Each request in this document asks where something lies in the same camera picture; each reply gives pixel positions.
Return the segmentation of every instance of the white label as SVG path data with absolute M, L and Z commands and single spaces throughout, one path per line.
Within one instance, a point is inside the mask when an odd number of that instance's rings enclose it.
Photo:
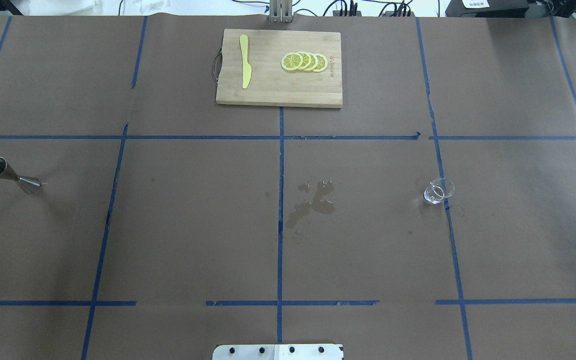
M 466 9 L 489 8 L 488 0 L 461 0 Z

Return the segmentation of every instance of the knife blade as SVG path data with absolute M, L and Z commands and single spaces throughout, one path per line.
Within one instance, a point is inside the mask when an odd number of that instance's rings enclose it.
M 242 34 L 239 37 L 239 45 L 241 47 L 241 63 L 242 63 L 242 81 L 241 88 L 246 89 L 250 84 L 250 77 L 252 76 L 252 66 L 248 62 L 248 35 Z

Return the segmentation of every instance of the clear glass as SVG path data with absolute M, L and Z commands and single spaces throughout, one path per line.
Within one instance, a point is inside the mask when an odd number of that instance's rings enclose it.
M 439 204 L 455 193 L 455 184 L 445 177 L 432 180 L 423 192 L 423 199 L 428 204 Z

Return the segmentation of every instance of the wooden cutting board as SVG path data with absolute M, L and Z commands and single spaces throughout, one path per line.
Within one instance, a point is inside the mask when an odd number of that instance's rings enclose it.
M 242 88 L 242 34 L 248 36 L 248 63 L 252 66 L 246 89 Z M 325 55 L 327 69 L 318 73 L 284 70 L 284 55 L 297 51 Z M 342 105 L 339 32 L 226 29 L 221 52 L 217 104 L 313 108 Z

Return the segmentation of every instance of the lemon slice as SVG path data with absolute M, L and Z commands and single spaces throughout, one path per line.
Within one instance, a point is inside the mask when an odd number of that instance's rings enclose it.
M 311 64 L 313 63 L 313 58 L 310 57 L 310 52 L 306 52 L 306 51 L 299 51 L 299 54 L 302 57 L 302 61 L 301 61 L 301 66 L 299 66 L 299 70 L 304 70 L 306 68 L 309 68 L 311 66 Z
M 322 54 L 313 54 L 317 58 L 317 65 L 312 69 L 313 73 L 321 73 L 328 67 L 328 58 Z
M 304 57 L 299 52 L 289 52 L 281 59 L 281 67 L 286 71 L 295 71 L 302 66 Z
M 310 64 L 310 66 L 308 66 L 307 68 L 304 68 L 303 70 L 304 71 L 313 71 L 313 69 L 317 68 L 317 64 L 320 63 L 320 60 L 312 52 L 309 52 L 308 56 L 311 57 L 312 63 Z

